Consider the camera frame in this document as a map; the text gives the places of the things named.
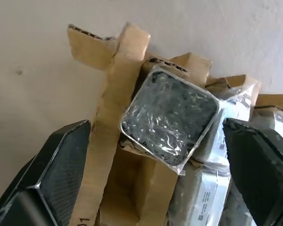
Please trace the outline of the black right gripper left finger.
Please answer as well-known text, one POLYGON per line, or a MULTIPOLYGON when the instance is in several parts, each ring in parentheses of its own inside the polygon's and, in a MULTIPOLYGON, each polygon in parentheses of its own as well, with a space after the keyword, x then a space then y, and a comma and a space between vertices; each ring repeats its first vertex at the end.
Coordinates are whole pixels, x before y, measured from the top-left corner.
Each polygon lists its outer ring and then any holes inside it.
POLYGON ((83 179, 89 120, 53 132, 0 197, 0 226, 67 226, 83 179))

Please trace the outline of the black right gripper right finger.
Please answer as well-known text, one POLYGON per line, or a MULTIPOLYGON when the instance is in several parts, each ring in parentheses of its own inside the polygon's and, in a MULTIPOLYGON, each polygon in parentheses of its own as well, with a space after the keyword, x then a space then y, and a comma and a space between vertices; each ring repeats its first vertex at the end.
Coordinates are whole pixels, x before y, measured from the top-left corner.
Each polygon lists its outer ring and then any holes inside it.
POLYGON ((283 137, 273 129, 223 122, 233 181, 258 226, 283 226, 283 137))

